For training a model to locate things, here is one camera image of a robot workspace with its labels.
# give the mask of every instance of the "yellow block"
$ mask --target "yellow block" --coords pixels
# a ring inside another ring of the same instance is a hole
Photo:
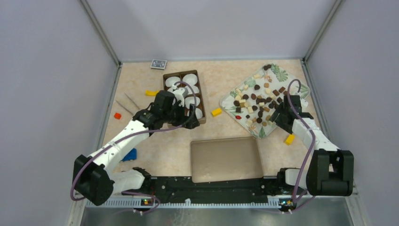
[[[212,111],[212,116],[216,117],[216,116],[220,115],[221,113],[222,113],[222,110],[220,108],[217,108]]]
[[[159,92],[159,90],[157,90],[157,91],[149,91],[149,90],[146,90],[146,91],[145,91],[145,95],[146,95],[146,96],[154,97],[154,96],[157,95],[158,92]]]
[[[295,138],[295,135],[290,134],[290,135],[287,137],[286,141],[284,141],[284,143],[286,143],[286,145],[290,145],[290,144],[292,143],[292,141],[294,140],[294,138]]]

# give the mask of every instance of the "beige tabletop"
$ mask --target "beige tabletop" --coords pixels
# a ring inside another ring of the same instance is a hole
[[[198,71],[207,122],[193,130],[176,129],[153,134],[136,147],[136,160],[119,163],[115,171],[141,167],[153,176],[190,176],[191,141],[250,137],[250,133],[226,112],[213,118],[211,111],[220,107],[220,99],[232,88],[265,63],[278,64],[288,73],[306,83],[300,60],[168,62],[164,71],[150,69],[151,63],[124,63],[112,104],[104,144],[117,135],[132,119],[132,115],[120,107],[115,100],[136,113],[138,109],[125,96],[124,93],[127,93],[140,108],[146,108],[150,102],[154,101],[154,97],[146,96],[145,91],[161,90],[162,75],[166,73]],[[307,97],[306,100],[309,102],[306,111],[315,117],[318,124],[311,97]],[[113,117],[116,112],[122,114],[120,120]],[[291,145],[286,145],[284,141],[287,136],[287,132],[276,128],[267,138],[257,140],[265,176],[275,176],[280,168],[299,168],[301,166],[307,150],[298,139],[295,139]]]

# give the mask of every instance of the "red object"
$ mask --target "red object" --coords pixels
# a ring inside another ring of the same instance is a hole
[[[118,112],[116,112],[113,116],[115,119],[118,119],[118,120],[122,117],[122,115]]]

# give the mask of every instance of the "dark chocolate piece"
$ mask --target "dark chocolate piece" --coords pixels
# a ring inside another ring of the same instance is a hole
[[[263,70],[265,70],[265,71],[269,70],[270,68],[271,68],[271,65],[265,65],[265,66],[263,66]]]
[[[280,93],[277,90],[273,90],[273,94],[276,95],[276,97],[280,95]]]

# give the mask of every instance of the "blue object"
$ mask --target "blue object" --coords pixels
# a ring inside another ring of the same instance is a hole
[[[137,159],[137,150],[133,148],[123,159],[122,161],[129,161]]]

